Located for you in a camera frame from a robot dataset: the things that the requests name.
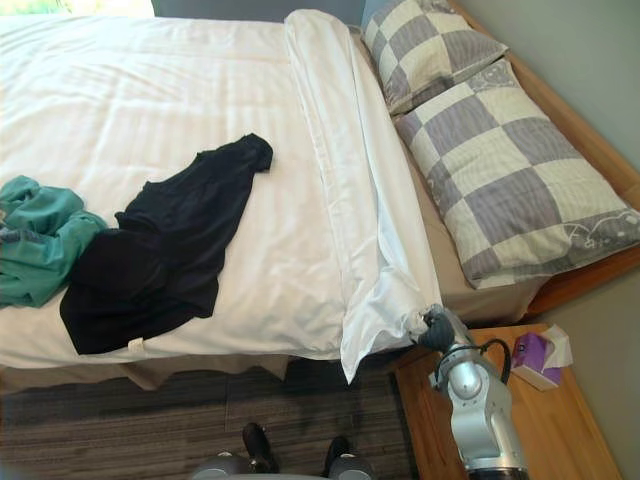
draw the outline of green clothing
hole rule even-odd
[[[0,189],[0,308],[44,305],[107,227],[66,188],[19,176]]]

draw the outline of wall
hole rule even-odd
[[[626,479],[640,478],[640,270],[541,317],[569,334],[573,370]]]
[[[152,0],[157,17],[282,22],[297,8],[316,8],[360,25],[365,0]]]
[[[640,170],[638,0],[458,0]]]

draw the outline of tissue box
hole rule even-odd
[[[544,368],[547,340],[527,333],[516,339],[511,371],[538,390],[549,390],[560,384],[562,368]]]

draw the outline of black cable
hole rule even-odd
[[[506,385],[507,382],[509,381],[509,375],[511,374],[511,350],[509,349],[509,345],[507,345],[506,342],[500,338],[492,338],[488,342],[483,343],[482,345],[479,345],[479,346],[478,345],[460,345],[443,354],[442,357],[440,357],[440,359],[438,360],[438,363],[436,364],[436,370],[435,370],[436,383],[438,383],[440,366],[442,365],[442,362],[445,358],[447,358],[450,355],[453,355],[454,353],[460,350],[480,350],[480,355],[483,355],[484,352],[486,352],[491,345],[494,345],[496,343],[502,346],[502,350],[504,351],[504,362],[502,364],[502,374],[500,375],[500,381]]]
[[[501,338],[492,338],[482,345],[481,352],[486,352],[491,345],[496,343],[502,347],[502,351],[504,352],[504,362],[502,363],[502,375],[500,375],[500,381],[506,385],[509,381],[509,375],[511,374],[511,350],[509,349],[509,345],[507,345],[507,343]]]

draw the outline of white bed sheet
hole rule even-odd
[[[145,181],[254,132],[274,149],[227,248],[214,315],[78,356],[59,316],[0,310],[0,365],[182,354],[342,359],[408,343],[440,295],[416,194],[376,80],[347,28],[316,11],[285,24],[14,17],[0,21],[0,184],[73,189],[116,226]]]

